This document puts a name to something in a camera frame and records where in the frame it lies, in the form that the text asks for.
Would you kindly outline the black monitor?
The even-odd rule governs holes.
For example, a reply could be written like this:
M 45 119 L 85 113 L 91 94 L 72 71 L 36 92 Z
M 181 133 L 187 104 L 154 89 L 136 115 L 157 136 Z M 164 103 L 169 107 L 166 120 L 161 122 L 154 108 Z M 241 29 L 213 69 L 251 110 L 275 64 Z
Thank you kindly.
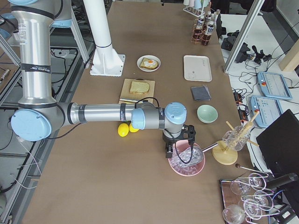
M 273 174 L 299 173 L 299 120 L 288 109 L 256 138 Z

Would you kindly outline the cream rabbit tray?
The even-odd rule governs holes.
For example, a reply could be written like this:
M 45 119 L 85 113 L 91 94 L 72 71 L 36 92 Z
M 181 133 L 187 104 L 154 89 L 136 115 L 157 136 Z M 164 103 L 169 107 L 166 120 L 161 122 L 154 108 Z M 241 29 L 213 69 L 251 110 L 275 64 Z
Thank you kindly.
M 187 81 L 211 82 L 212 73 L 207 56 L 185 55 L 184 79 Z

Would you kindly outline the wooden cutting board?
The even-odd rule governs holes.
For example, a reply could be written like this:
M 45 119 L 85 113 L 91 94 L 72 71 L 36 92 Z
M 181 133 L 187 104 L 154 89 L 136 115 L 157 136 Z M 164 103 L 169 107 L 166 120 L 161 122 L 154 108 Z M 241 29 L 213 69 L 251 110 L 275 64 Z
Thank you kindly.
M 134 103 L 142 98 L 153 97 L 155 81 L 125 79 L 119 103 Z

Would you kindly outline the white round plate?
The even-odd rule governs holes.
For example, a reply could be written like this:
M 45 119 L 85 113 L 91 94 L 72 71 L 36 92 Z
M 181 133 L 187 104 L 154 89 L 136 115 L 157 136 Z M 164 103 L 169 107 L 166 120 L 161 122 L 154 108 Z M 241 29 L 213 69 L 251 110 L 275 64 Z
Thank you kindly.
M 138 68 L 145 72 L 156 71 L 160 65 L 160 59 L 153 55 L 144 55 L 137 60 Z

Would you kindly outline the steel ice scoop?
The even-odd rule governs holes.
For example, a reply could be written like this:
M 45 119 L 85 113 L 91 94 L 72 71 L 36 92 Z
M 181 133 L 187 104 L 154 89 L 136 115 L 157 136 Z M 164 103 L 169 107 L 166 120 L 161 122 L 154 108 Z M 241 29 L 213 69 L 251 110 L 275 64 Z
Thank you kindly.
M 179 162 L 178 166 L 182 168 L 186 168 L 192 165 L 196 165 L 203 161 L 204 159 L 204 152 L 218 146 L 218 143 L 214 143 L 203 150 L 199 146 L 193 146 L 193 148 L 188 147 L 186 150 L 181 152 L 178 155 Z

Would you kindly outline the clear glass mug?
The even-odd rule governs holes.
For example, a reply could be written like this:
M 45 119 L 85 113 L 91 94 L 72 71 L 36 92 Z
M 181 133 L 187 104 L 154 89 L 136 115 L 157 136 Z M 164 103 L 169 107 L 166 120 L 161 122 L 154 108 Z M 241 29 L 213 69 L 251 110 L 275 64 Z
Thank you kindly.
M 250 133 L 243 126 L 236 126 L 233 130 L 227 131 L 222 140 L 229 149 L 240 151 L 250 138 Z

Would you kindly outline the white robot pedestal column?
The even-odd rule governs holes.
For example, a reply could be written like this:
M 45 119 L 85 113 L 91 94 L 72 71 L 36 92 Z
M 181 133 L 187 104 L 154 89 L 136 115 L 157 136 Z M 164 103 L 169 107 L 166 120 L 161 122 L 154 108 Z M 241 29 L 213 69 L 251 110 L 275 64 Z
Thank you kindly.
M 104 1 L 85 0 L 84 6 L 96 46 L 90 74 L 120 77 L 125 55 L 118 54 L 113 48 Z

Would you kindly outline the tea bottle back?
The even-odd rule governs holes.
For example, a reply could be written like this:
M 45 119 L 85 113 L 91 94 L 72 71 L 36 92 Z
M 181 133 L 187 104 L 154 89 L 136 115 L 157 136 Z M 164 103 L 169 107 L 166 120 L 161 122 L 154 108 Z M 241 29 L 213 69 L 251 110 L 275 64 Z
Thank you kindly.
M 205 21 L 204 21 L 204 25 L 207 25 L 212 19 L 212 13 L 211 11 L 208 11 L 207 14 L 205 15 Z

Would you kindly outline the wine glass rack tray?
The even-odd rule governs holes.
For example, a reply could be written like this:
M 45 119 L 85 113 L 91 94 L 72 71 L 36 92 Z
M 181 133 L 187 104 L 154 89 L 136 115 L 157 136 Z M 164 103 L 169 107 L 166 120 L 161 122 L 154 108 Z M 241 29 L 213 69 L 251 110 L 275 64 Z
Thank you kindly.
M 222 216 L 227 224 L 255 224 L 264 217 L 278 215 L 274 192 L 266 186 L 266 175 L 253 172 L 233 180 L 220 180 Z

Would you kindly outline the aluminium frame post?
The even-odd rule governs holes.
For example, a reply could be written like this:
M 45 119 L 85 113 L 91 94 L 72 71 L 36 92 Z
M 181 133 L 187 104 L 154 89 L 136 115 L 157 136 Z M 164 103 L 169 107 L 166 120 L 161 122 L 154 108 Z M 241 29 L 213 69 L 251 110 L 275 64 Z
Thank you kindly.
M 229 70 L 232 66 L 232 64 L 234 63 L 242 45 L 243 42 L 251 28 L 251 26 L 253 25 L 253 22 L 255 20 L 255 18 L 257 17 L 262 5 L 264 3 L 264 0 L 254 0 L 253 4 L 247 14 L 247 17 L 242 25 L 242 28 L 240 30 L 240 33 L 232 47 L 232 50 L 228 56 L 228 59 L 223 67 L 223 71 L 225 74 L 229 73 Z

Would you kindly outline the grey folded cloth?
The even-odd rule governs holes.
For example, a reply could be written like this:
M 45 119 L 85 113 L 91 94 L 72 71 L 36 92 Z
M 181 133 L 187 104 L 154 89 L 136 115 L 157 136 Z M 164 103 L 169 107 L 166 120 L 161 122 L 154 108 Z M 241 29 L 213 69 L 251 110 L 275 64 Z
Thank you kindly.
M 208 87 L 205 85 L 201 87 L 191 87 L 191 92 L 195 101 L 209 101 L 211 99 Z

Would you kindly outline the bread slice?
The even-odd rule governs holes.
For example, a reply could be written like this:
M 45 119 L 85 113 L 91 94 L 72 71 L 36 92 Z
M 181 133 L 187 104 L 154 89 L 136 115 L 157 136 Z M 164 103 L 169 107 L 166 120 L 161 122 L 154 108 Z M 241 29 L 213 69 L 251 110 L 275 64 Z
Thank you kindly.
M 149 92 L 149 89 L 150 89 L 150 85 L 146 82 L 132 81 L 129 92 L 144 94 Z

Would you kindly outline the wooden mug tree stand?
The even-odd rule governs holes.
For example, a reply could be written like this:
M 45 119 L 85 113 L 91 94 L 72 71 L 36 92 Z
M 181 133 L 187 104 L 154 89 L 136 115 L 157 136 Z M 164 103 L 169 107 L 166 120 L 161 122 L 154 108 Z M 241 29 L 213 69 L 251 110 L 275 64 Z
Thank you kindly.
M 259 114 L 259 111 L 256 111 L 254 116 L 251 118 L 250 121 L 248 121 L 243 127 L 245 127 L 246 130 L 250 132 L 250 130 L 253 128 L 253 121 Z M 233 127 L 228 121 L 226 121 L 226 124 L 233 130 L 235 127 Z M 250 139 L 247 140 L 247 142 L 259 146 L 257 143 L 252 142 Z M 232 165 L 237 161 L 238 153 L 237 151 L 234 151 L 232 149 L 229 149 L 226 143 L 223 140 L 220 140 L 217 142 L 218 146 L 214 147 L 212 149 L 212 155 L 213 157 L 221 164 L 223 165 Z

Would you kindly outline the pink bowl with ice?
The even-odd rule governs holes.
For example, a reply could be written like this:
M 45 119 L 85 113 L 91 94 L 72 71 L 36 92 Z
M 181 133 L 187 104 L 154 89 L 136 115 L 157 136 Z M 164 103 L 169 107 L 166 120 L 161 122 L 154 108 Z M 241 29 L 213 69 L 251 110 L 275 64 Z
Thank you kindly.
M 175 149 L 177 150 L 179 157 L 187 162 L 191 157 L 191 147 L 188 140 L 180 140 L 176 142 L 175 148 L 173 149 L 173 155 L 168 159 L 171 168 L 176 173 L 182 176 L 194 176 L 203 170 L 206 162 L 205 155 L 198 144 L 194 143 L 193 145 L 192 159 L 189 163 L 183 163 L 179 159 Z

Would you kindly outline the fried egg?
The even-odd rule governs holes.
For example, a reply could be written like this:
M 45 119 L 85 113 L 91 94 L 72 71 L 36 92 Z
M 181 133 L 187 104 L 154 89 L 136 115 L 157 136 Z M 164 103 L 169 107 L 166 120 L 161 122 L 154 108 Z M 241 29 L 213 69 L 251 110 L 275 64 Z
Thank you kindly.
M 156 66 L 157 66 L 157 61 L 156 61 L 156 60 L 151 60 L 151 59 L 149 59 L 149 60 L 145 60 L 145 61 L 143 62 L 143 64 L 144 64 L 144 66 L 146 66 L 146 67 L 156 67 Z

